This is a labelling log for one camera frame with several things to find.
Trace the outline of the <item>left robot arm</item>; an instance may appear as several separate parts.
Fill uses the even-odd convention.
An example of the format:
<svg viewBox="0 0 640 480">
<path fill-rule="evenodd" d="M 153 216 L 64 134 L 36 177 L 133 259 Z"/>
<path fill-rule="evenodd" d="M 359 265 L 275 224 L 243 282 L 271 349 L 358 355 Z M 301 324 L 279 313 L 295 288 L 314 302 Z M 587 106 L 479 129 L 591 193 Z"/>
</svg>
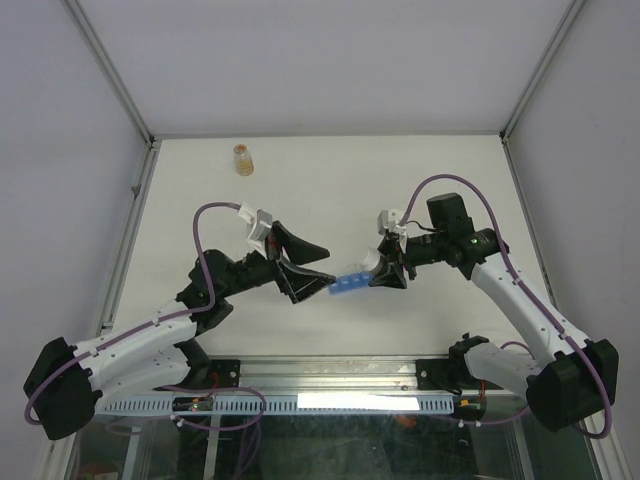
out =
<svg viewBox="0 0 640 480">
<path fill-rule="evenodd" d="M 62 337 L 49 341 L 23 386 L 26 422 L 59 440 L 128 396 L 201 387 L 210 366 L 196 339 L 232 313 L 229 297 L 273 283 L 297 304 L 334 283 L 334 276 L 309 267 L 328 258 L 329 250 L 295 236 L 280 222 L 268 227 L 260 244 L 261 250 L 240 260 L 216 249 L 200 253 L 188 285 L 175 299 L 127 328 L 76 344 Z"/>
</svg>

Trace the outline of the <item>white pill bottle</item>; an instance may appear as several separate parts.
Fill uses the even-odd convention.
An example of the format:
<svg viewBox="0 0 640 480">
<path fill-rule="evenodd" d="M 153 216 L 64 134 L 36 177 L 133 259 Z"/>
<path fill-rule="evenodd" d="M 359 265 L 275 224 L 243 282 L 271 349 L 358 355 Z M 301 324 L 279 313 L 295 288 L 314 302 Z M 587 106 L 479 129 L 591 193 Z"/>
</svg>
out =
<svg viewBox="0 0 640 480">
<path fill-rule="evenodd" d="M 380 270 L 383 263 L 384 258 L 381 252 L 376 248 L 369 247 L 364 259 L 360 262 L 360 265 L 363 271 L 375 275 Z"/>
</svg>

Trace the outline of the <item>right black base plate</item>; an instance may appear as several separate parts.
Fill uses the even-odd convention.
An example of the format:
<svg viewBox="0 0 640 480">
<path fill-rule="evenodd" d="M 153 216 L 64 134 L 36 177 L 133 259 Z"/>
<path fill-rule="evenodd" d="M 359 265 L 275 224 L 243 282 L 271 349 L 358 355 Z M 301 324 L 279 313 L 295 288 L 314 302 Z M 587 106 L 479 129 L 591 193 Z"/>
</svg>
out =
<svg viewBox="0 0 640 480">
<path fill-rule="evenodd" d="M 499 391 L 502 387 L 472 377 L 465 367 L 457 365 L 449 358 L 419 358 L 414 362 L 417 388 L 421 391 L 442 390 L 454 395 L 464 391 L 479 391 L 481 384 L 488 391 Z"/>
</svg>

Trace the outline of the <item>blue weekly pill organizer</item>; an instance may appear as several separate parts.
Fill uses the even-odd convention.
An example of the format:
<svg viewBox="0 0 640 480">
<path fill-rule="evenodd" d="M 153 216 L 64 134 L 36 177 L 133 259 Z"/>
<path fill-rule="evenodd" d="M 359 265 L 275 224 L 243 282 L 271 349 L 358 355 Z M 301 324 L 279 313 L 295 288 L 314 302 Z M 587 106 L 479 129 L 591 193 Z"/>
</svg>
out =
<svg viewBox="0 0 640 480">
<path fill-rule="evenodd" d="M 373 276 L 366 271 L 338 276 L 336 278 L 336 281 L 328 286 L 328 292 L 330 295 L 340 295 L 347 292 L 368 288 L 369 282 L 372 280 L 372 278 Z"/>
</svg>

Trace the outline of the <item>small status circuit board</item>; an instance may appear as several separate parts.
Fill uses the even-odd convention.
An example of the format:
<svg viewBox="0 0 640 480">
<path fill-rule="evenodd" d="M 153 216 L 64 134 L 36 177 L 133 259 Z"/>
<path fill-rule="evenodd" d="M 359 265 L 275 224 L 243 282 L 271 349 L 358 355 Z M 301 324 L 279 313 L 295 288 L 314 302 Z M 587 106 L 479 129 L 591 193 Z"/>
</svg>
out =
<svg viewBox="0 0 640 480">
<path fill-rule="evenodd" d="M 215 396 L 176 397 L 172 403 L 174 412 L 207 412 L 212 411 Z"/>
</svg>

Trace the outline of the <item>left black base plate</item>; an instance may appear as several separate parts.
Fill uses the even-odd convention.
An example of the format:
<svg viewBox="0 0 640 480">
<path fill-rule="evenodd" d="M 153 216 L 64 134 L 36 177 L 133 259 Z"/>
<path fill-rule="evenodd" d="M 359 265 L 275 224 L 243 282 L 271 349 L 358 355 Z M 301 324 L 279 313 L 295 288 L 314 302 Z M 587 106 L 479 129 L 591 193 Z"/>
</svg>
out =
<svg viewBox="0 0 640 480">
<path fill-rule="evenodd" d="M 157 391 L 205 391 L 217 388 L 237 387 L 241 362 L 238 359 L 209 359 L 192 368 L 184 380 L 156 387 Z"/>
</svg>

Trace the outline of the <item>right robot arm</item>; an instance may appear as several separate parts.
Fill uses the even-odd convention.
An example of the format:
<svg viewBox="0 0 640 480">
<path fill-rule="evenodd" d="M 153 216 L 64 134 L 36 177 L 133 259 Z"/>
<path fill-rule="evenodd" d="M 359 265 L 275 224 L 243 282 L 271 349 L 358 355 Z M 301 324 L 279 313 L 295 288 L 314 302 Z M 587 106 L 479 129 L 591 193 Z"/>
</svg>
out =
<svg viewBox="0 0 640 480">
<path fill-rule="evenodd" d="M 437 387 L 459 395 L 482 381 L 526 401 L 536 420 L 557 432 L 597 412 L 611 413 L 619 354 L 607 340 L 593 341 L 527 285 L 496 230 L 478 230 L 456 193 L 427 202 L 432 226 L 411 237 L 398 210 L 377 218 L 382 237 L 370 252 L 372 287 L 406 288 L 421 266 L 446 263 L 484 292 L 529 349 L 512 353 L 489 339 L 466 334 L 448 350 L 447 364 L 431 376 Z"/>
</svg>

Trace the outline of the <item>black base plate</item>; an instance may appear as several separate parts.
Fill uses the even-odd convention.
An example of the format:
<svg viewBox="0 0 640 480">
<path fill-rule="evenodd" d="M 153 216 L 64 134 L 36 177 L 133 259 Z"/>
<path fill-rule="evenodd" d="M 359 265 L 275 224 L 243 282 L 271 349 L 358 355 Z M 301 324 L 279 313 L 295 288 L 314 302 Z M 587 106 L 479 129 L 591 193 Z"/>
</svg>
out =
<svg viewBox="0 0 640 480">
<path fill-rule="evenodd" d="M 217 388 L 237 387 L 241 362 L 238 359 L 209 359 L 192 368 L 184 380 L 156 387 L 157 391 L 205 391 Z"/>
<path fill-rule="evenodd" d="M 421 391 L 442 390 L 454 395 L 464 391 L 479 391 L 481 384 L 488 391 L 499 391 L 502 387 L 472 377 L 465 367 L 457 365 L 449 358 L 419 358 L 414 362 L 417 388 Z"/>
</svg>

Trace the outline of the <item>amber pill bottle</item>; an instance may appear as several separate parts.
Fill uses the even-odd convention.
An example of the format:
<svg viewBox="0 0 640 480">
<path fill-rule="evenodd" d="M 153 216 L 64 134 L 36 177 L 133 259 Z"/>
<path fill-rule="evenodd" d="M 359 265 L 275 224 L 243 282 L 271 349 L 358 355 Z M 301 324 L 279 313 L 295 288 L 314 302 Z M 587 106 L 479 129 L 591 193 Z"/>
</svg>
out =
<svg viewBox="0 0 640 480">
<path fill-rule="evenodd" d="M 254 163 L 248 148 L 244 144 L 237 144 L 233 149 L 236 172 L 241 176 L 254 173 Z"/>
</svg>

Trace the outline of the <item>aluminium mounting rail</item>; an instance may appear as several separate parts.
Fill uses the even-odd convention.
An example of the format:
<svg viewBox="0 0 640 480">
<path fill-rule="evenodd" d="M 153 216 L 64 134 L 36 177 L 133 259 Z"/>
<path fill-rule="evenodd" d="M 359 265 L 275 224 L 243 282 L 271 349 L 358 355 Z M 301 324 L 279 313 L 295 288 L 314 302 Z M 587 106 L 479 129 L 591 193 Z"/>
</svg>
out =
<svg viewBox="0 0 640 480">
<path fill-rule="evenodd" d="M 263 394 L 356 392 L 370 394 L 439 394 L 417 388 L 414 362 L 444 355 L 374 356 L 211 356 L 238 359 L 239 385 Z"/>
</svg>

